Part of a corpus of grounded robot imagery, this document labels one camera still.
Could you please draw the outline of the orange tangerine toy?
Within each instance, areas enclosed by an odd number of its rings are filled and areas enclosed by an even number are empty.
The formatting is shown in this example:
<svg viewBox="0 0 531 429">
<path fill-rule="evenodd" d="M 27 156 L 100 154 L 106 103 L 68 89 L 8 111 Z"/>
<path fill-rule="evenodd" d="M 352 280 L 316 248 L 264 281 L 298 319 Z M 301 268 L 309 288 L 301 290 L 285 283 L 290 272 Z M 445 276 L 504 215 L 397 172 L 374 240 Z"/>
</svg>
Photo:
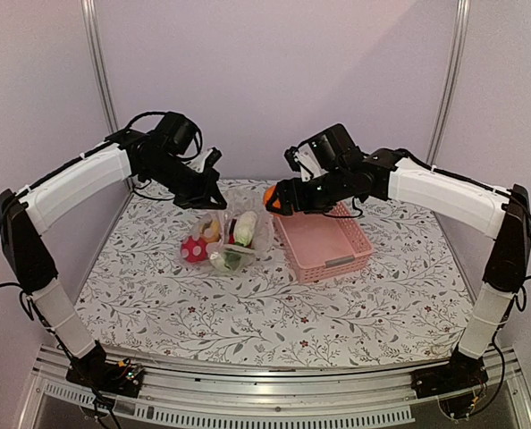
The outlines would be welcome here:
<svg viewBox="0 0 531 429">
<path fill-rule="evenodd" d="M 279 197 L 277 196 L 277 191 L 276 191 L 276 186 L 275 185 L 273 185 L 272 187 L 270 187 L 269 189 L 267 189 L 265 191 L 263 200 L 264 200 L 264 205 L 265 206 L 270 206 L 270 205 L 273 205 L 273 204 L 276 204 L 276 205 L 279 205 L 279 206 L 281 205 L 281 203 L 279 201 Z"/>
</svg>

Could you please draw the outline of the yellow lemon toy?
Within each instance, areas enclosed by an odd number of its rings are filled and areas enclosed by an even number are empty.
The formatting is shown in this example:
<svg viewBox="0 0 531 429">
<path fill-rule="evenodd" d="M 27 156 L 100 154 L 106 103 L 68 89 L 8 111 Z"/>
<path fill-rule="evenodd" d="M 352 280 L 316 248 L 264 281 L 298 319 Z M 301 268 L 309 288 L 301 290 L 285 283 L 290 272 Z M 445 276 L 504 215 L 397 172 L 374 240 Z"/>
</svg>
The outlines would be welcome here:
<svg viewBox="0 0 531 429">
<path fill-rule="evenodd" d="M 211 219 L 207 222 L 204 222 L 200 227 L 200 237 L 206 243 L 217 242 L 221 238 L 221 226 L 220 223 Z"/>
</svg>

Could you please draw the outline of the pink perforated plastic basket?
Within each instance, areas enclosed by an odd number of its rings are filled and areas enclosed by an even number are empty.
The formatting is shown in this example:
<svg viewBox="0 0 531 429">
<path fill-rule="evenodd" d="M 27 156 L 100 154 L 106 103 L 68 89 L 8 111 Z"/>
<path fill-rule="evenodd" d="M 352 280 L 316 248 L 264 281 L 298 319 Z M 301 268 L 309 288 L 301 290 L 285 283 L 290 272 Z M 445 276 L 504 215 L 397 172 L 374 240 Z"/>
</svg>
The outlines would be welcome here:
<svg viewBox="0 0 531 429">
<path fill-rule="evenodd" d="M 329 213 L 276 215 L 274 228 L 301 283 L 364 269 L 374 247 L 342 202 Z"/>
</svg>

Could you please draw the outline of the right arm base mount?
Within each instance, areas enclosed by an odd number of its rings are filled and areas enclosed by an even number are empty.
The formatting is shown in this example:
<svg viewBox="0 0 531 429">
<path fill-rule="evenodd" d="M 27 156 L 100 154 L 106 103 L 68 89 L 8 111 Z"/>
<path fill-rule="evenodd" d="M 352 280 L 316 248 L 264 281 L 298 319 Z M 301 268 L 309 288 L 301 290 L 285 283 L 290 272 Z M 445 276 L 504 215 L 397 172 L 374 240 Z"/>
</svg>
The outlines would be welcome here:
<svg viewBox="0 0 531 429">
<path fill-rule="evenodd" d="M 468 419 L 487 392 L 488 374 L 482 358 L 455 354 L 439 366 L 410 374 L 411 389 L 418 399 L 436 397 L 442 413 L 450 419 Z"/>
</svg>

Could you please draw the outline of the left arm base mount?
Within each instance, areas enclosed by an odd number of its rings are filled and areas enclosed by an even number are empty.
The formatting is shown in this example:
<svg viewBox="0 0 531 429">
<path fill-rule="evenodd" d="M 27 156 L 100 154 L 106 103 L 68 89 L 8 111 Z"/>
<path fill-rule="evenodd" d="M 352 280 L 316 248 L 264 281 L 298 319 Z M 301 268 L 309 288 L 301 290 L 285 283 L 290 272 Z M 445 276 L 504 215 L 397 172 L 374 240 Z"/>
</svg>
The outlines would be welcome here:
<svg viewBox="0 0 531 429">
<path fill-rule="evenodd" d="M 145 371 L 144 366 L 128 358 L 117 363 L 104 357 L 75 358 L 67 371 L 66 380 L 99 392 L 137 398 Z"/>
</svg>

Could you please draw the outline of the white radish toy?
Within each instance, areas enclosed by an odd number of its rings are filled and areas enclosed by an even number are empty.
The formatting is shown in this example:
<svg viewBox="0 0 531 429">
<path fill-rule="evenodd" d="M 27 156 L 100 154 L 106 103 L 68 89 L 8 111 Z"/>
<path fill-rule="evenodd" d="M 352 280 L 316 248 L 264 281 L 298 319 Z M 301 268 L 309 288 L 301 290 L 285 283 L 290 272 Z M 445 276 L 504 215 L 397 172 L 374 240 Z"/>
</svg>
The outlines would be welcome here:
<svg viewBox="0 0 531 429">
<path fill-rule="evenodd" d="M 252 261 L 252 255 L 228 248 L 222 248 L 209 256 L 210 264 L 223 273 L 236 273 Z"/>
</svg>

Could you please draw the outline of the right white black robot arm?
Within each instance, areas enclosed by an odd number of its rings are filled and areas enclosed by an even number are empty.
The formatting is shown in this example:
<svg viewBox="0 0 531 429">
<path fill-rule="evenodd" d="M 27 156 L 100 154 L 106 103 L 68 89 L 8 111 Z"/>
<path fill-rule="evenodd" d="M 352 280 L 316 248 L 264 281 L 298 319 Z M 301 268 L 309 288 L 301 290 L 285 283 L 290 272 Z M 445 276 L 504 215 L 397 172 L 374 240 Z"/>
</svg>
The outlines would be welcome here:
<svg viewBox="0 0 531 429">
<path fill-rule="evenodd" d="M 504 325 L 513 299 L 531 280 L 531 212 L 527 190 L 475 181 L 418 160 L 406 149 L 363 152 L 336 123 L 290 147 L 284 157 L 297 178 L 265 194 L 277 215 L 326 215 L 344 199 L 368 198 L 421 206 L 464 223 L 493 240 L 472 316 L 442 370 L 442 382 L 459 390 L 476 375 L 476 363 Z"/>
</svg>

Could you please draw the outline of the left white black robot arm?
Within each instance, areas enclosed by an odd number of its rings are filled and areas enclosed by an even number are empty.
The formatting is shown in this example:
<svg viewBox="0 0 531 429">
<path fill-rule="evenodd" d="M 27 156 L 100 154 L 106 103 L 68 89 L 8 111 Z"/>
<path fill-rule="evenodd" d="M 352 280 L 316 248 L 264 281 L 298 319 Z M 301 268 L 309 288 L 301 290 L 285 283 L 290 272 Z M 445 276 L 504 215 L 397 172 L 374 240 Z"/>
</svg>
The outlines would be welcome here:
<svg viewBox="0 0 531 429">
<path fill-rule="evenodd" d="M 133 177 L 162 185 L 181 209 L 227 207 L 214 168 L 222 154 L 214 147 L 203 149 L 197 124 L 184 114 L 159 112 L 153 130 L 135 130 L 134 124 L 147 116 L 135 116 L 97 146 L 21 190 L 0 194 L 0 254 L 15 275 L 10 284 L 30 297 L 51 333 L 79 359 L 79 375 L 94 388 L 106 387 L 113 371 L 93 354 L 100 346 L 66 295 L 43 235 L 79 204 Z"/>
</svg>

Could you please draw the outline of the clear zip top bag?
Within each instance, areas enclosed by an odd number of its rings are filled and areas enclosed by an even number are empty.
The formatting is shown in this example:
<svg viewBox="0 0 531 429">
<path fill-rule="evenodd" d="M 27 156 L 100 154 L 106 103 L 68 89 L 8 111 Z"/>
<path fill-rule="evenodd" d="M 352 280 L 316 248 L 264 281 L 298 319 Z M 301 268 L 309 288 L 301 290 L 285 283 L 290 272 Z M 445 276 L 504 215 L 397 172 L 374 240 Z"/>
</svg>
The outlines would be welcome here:
<svg viewBox="0 0 531 429">
<path fill-rule="evenodd" d="M 269 251 L 274 227 L 256 191 L 229 189 L 224 196 L 227 207 L 199 217 L 183 237 L 178 255 L 186 264 L 235 274 Z"/>
</svg>

